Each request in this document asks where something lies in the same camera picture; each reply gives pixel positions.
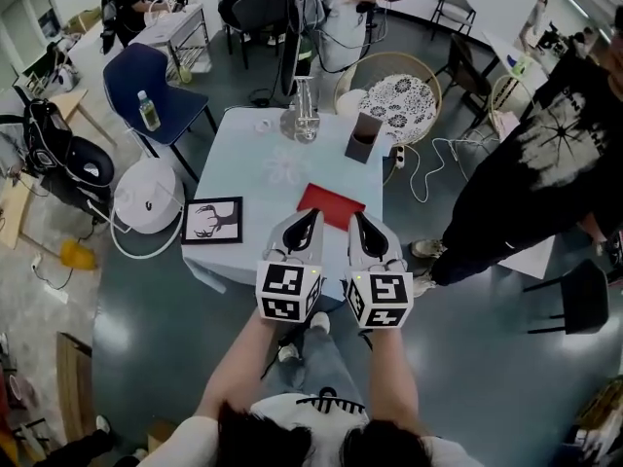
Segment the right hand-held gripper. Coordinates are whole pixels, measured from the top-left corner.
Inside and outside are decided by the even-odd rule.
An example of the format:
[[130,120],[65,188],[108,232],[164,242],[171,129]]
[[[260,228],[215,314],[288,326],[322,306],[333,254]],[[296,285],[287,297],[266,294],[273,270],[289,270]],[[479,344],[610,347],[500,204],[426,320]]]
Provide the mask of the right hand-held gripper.
[[413,275],[397,235],[364,211],[348,225],[346,303],[360,328],[401,328],[414,305]]

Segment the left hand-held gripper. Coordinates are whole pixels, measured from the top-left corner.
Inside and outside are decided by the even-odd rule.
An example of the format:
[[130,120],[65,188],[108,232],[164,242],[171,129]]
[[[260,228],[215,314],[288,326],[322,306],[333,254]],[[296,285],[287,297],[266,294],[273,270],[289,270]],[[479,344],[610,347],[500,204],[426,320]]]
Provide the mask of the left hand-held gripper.
[[322,288],[324,214],[298,211],[272,230],[266,260],[256,270],[256,302],[262,318],[305,322]]

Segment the red tray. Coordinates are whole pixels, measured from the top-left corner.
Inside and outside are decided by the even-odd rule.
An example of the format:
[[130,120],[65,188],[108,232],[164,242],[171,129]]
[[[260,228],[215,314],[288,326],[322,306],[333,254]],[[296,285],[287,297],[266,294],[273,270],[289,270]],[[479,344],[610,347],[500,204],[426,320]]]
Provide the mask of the red tray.
[[297,210],[312,208],[323,212],[326,225],[346,232],[350,217],[356,212],[363,212],[366,206],[354,199],[309,183],[303,192]]

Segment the person's left forearm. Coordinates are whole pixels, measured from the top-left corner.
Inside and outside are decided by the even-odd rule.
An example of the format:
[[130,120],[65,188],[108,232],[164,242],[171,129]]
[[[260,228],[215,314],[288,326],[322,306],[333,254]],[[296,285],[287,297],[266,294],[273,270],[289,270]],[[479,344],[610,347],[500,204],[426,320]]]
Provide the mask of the person's left forearm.
[[293,389],[299,370],[297,359],[276,362],[264,373],[277,328],[277,322],[262,318],[257,310],[252,313],[209,378],[196,416],[216,421],[225,405],[237,413],[247,413],[264,391],[274,395]]

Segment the person's right forearm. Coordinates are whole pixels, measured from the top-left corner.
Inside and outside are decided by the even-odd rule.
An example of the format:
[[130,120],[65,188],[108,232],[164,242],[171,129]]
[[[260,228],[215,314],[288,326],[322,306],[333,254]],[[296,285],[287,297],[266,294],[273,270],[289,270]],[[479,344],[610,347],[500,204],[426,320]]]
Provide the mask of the person's right forearm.
[[418,389],[401,331],[375,330],[370,340],[373,345],[369,383],[371,418],[421,434]]

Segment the grey pen holder box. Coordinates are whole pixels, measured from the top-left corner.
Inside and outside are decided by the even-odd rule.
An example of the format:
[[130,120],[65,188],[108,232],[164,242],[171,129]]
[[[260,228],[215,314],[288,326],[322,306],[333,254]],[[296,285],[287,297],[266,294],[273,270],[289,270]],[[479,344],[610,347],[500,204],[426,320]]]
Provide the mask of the grey pen holder box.
[[381,120],[360,112],[349,137],[345,156],[366,163],[374,149],[382,124]]

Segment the clear flower-shaped dish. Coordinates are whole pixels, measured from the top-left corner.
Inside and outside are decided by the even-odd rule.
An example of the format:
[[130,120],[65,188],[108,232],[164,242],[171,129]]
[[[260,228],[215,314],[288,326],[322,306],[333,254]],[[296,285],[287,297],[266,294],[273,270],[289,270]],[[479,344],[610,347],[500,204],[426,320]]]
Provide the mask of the clear flower-shaped dish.
[[262,169],[272,185],[297,186],[308,175],[311,166],[302,150],[277,146],[262,162]]

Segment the table with light blue tablecloth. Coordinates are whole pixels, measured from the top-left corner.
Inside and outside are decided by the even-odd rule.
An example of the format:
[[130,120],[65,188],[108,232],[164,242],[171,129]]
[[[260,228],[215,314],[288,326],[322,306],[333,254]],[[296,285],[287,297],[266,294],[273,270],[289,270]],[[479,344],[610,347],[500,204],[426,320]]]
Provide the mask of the table with light blue tablecloth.
[[[286,138],[279,128],[282,110],[243,108],[228,110],[213,140],[195,197],[242,197],[242,243],[185,245],[183,260],[194,277],[223,294],[234,283],[253,285],[276,224],[292,215],[309,183],[363,203],[366,212],[383,216],[383,160],[390,144],[379,136],[366,163],[349,159],[345,150],[355,121],[323,114],[311,144]],[[255,125],[273,123],[270,132]],[[300,149],[311,169],[297,186],[272,185],[262,162],[277,146]]]

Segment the black framed antler picture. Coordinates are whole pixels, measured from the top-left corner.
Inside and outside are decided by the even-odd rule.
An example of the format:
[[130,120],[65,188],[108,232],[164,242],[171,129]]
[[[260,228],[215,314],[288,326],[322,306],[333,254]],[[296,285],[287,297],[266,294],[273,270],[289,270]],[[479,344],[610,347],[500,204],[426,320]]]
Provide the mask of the black framed antler picture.
[[181,243],[242,243],[242,197],[187,201],[183,210]]

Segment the person's grey trousers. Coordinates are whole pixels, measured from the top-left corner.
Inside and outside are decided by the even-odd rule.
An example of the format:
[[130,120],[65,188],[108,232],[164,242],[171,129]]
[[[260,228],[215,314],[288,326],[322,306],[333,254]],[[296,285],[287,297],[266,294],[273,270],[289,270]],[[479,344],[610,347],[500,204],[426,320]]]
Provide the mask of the person's grey trousers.
[[308,328],[299,353],[272,365],[263,379],[262,399],[285,393],[319,395],[331,387],[338,398],[363,403],[338,347],[324,329]]

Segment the silver desk lamp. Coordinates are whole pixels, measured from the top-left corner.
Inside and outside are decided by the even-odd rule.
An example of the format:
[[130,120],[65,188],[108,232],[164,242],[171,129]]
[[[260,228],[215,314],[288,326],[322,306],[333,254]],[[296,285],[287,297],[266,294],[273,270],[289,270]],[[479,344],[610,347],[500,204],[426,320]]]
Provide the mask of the silver desk lamp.
[[280,132],[288,139],[311,144],[317,137],[320,118],[312,106],[310,76],[294,78],[295,92],[279,121]]

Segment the white round cushion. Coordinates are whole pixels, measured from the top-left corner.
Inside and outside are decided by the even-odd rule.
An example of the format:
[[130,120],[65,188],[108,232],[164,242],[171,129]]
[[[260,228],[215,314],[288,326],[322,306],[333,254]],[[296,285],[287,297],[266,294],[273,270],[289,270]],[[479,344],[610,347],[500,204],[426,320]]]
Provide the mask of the white round cushion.
[[353,118],[359,113],[359,103],[366,96],[367,91],[362,89],[349,90],[336,100],[336,114],[342,117]]

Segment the floral seat cushion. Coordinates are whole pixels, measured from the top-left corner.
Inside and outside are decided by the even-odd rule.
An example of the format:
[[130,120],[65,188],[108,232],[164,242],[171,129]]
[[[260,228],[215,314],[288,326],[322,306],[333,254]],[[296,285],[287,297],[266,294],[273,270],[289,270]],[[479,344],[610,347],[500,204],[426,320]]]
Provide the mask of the floral seat cushion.
[[390,75],[377,82],[359,101],[358,108],[390,129],[401,132],[420,132],[437,114],[430,86],[407,74]]

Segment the white paper sheet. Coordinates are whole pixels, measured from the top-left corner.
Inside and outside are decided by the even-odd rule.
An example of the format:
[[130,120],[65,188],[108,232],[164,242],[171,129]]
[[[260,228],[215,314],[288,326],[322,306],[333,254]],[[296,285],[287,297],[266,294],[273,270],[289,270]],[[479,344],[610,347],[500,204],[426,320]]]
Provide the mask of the white paper sheet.
[[498,264],[536,279],[543,279],[553,251],[555,237],[550,236],[533,247],[514,254]]

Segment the person's white printed shirt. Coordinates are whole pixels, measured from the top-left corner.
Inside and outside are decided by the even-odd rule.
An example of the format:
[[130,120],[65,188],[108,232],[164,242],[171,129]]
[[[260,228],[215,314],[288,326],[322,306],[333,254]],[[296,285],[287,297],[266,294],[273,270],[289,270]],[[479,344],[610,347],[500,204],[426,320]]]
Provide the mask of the person's white printed shirt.
[[[367,414],[348,403],[338,403],[326,411],[315,405],[313,396],[285,393],[261,400],[253,405],[252,413],[270,419],[278,426],[292,430],[303,426],[311,430],[311,459],[304,467],[337,467],[339,447],[348,432],[370,423]],[[184,420],[172,435],[137,467],[210,467],[215,465],[218,432],[217,421],[205,416]],[[459,444],[448,440],[425,437],[433,467],[484,467],[468,455]]]

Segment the pink cloth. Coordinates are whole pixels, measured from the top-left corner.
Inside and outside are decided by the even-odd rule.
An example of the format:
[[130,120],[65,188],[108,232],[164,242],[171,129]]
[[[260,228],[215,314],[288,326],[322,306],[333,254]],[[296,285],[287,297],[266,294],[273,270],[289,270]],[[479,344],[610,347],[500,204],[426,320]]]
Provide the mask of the pink cloth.
[[504,140],[519,124],[513,112],[495,112],[495,129],[500,140]]

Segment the rattan chair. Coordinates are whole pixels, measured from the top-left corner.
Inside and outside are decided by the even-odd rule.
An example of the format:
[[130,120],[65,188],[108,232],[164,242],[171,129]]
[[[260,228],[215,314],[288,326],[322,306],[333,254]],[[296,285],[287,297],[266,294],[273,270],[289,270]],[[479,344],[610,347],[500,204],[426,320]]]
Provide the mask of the rattan chair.
[[498,133],[495,129],[495,112],[513,112],[520,121],[520,117],[513,110],[504,109],[504,104],[512,95],[513,90],[518,86],[520,86],[524,91],[529,102],[528,106],[534,108],[535,103],[530,90],[521,79],[516,78],[512,74],[500,76],[492,86],[491,95],[489,97],[487,120],[493,129],[494,135],[499,141],[503,140],[499,139]]
[[355,89],[368,91],[377,82],[394,74],[407,74],[421,79],[430,86],[436,100],[437,114],[430,125],[420,132],[394,131],[384,123],[382,124],[381,133],[386,135],[394,146],[412,145],[424,139],[436,123],[442,107],[442,92],[432,70],[409,54],[384,52],[367,55],[358,60],[343,73],[335,87],[334,110],[336,100],[343,93]]

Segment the bottle of yellow-green drink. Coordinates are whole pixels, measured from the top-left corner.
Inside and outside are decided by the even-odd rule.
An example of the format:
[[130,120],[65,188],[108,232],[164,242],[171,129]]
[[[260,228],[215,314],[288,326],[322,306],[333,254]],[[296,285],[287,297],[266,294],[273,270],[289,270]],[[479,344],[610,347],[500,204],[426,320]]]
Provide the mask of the bottle of yellow-green drink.
[[139,101],[139,112],[143,123],[149,131],[156,131],[161,126],[161,121],[157,113],[154,102],[148,97],[145,90],[137,93]]

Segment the black flat panel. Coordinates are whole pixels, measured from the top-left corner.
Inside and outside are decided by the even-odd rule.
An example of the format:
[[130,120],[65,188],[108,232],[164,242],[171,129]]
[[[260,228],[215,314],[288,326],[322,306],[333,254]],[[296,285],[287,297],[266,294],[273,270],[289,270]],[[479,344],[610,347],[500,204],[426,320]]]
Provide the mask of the black flat panel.
[[284,97],[296,92],[296,77],[311,72],[312,44],[305,29],[306,0],[286,0],[285,42],[280,64],[280,88]]

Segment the dark brown chair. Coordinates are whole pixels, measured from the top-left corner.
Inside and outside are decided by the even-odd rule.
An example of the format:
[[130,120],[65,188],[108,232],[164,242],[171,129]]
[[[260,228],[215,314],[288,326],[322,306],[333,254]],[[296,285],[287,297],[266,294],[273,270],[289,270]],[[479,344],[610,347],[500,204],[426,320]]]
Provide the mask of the dark brown chair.
[[492,93],[490,81],[479,72],[474,63],[471,50],[466,42],[456,33],[451,35],[448,62],[435,73],[435,77],[445,73],[450,77],[450,83],[445,87],[442,97],[454,87],[460,87],[465,93],[475,95],[482,104],[468,100],[467,106],[475,114],[470,128],[475,128],[484,121],[488,112],[488,102]]

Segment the yellow bag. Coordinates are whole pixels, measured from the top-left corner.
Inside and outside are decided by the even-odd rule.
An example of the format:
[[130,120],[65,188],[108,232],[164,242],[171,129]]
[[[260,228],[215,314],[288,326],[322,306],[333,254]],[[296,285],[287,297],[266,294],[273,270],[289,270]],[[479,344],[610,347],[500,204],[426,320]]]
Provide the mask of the yellow bag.
[[95,270],[97,268],[94,252],[76,239],[66,239],[62,242],[59,252],[61,263],[78,270]]

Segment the black chair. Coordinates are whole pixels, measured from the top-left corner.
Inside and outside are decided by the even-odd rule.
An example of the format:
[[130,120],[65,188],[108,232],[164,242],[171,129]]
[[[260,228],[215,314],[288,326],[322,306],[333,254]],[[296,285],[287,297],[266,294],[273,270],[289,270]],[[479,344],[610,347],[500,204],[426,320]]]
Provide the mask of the black chair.
[[564,332],[566,335],[592,335],[598,333],[609,319],[609,294],[605,272],[592,260],[582,261],[559,277],[524,288],[528,293],[559,285],[563,312],[552,315],[562,326],[529,330],[529,334]]
[[230,54],[233,53],[232,36],[237,34],[246,70],[249,69],[249,63],[244,42],[245,34],[252,34],[270,27],[272,37],[275,39],[275,54],[278,54],[280,30],[286,21],[286,0],[238,0],[233,5],[232,11],[238,21],[238,26],[225,24],[228,51]]

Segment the blue chair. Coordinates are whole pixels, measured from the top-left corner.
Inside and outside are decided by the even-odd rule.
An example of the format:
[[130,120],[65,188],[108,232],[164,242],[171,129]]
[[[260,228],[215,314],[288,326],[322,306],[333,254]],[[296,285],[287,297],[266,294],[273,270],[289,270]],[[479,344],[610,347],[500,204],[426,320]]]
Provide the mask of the blue chair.
[[[207,117],[210,127],[217,124],[208,107],[208,97],[175,87],[166,80],[166,54],[140,43],[133,43],[118,53],[103,69],[103,86],[111,109],[133,132],[151,156],[156,157],[155,143],[167,147],[194,179],[199,176],[176,148],[175,143],[197,120]],[[150,129],[140,111],[139,94],[154,104],[160,125]]]

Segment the cardboard box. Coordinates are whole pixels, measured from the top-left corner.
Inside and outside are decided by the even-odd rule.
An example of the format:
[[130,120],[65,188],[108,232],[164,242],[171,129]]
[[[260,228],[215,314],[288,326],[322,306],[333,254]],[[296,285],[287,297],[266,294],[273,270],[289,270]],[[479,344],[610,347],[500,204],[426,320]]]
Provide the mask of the cardboard box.
[[177,425],[163,419],[156,419],[147,429],[147,451],[149,454],[166,442],[176,430]]

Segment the wooden board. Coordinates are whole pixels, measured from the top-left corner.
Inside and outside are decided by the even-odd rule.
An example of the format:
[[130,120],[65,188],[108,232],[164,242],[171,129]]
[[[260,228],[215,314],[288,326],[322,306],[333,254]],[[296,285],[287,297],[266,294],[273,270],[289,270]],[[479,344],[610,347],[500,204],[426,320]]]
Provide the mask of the wooden board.
[[93,433],[92,349],[64,332],[56,333],[56,381],[66,440]]

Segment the grey folding chair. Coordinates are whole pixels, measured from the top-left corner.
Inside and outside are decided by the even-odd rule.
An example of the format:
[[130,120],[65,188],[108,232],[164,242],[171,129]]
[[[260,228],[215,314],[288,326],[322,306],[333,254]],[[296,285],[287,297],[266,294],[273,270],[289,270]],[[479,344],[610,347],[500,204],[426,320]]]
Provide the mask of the grey folding chair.
[[437,0],[430,23],[437,25],[440,19],[445,19],[458,25],[457,33],[469,36],[477,12],[468,0]]

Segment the black backpack device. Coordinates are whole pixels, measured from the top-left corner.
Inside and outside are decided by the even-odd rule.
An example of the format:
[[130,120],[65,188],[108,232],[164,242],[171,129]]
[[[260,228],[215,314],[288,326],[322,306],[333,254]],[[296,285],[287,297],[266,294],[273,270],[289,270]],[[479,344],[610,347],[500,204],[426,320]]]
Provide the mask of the black backpack device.
[[51,172],[69,176],[67,157],[73,132],[57,106],[45,99],[34,99],[24,109],[26,173],[39,177]]

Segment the cluttered wooden shelf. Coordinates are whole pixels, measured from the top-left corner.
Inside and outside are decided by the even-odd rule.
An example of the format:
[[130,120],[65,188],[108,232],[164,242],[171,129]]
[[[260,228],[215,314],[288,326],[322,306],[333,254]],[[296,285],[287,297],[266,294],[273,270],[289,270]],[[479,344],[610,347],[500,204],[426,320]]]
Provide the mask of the cluttered wooden shelf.
[[589,467],[623,447],[623,375],[613,378],[579,412],[565,444],[580,465]]

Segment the light wooden table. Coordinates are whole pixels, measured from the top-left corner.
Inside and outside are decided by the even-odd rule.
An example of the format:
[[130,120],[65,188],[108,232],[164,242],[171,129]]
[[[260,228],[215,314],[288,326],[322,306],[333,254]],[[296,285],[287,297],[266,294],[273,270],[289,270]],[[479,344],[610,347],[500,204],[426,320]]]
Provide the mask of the light wooden table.
[[6,179],[0,193],[0,243],[11,250],[17,248],[23,217],[30,198],[34,196],[35,182],[30,175],[22,173],[16,183]]

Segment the white metal-frame table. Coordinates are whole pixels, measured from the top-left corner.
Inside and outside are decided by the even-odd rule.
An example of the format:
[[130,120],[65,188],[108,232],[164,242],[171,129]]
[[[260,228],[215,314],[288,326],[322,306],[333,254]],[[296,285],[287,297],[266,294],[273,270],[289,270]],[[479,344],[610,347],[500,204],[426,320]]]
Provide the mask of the white metal-frame table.
[[209,38],[202,4],[190,4],[177,13],[161,13],[131,43],[140,43],[167,55],[167,79],[180,82],[179,71],[208,73]]

